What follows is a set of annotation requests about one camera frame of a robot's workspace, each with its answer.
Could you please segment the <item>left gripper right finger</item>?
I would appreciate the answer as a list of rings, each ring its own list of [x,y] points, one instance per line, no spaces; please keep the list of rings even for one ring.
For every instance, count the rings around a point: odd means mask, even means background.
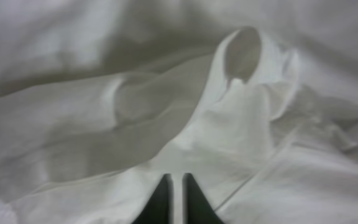
[[[224,224],[191,173],[183,176],[184,224]]]

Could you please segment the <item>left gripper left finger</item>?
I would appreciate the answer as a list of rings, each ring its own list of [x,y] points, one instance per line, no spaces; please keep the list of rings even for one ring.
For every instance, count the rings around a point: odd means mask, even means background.
[[[164,174],[132,224],[171,224],[172,202],[172,177],[170,174]]]

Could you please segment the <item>white t-shirt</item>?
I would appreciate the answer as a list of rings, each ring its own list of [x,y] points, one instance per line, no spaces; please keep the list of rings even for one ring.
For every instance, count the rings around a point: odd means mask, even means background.
[[[358,1],[0,1],[0,223],[358,223]]]

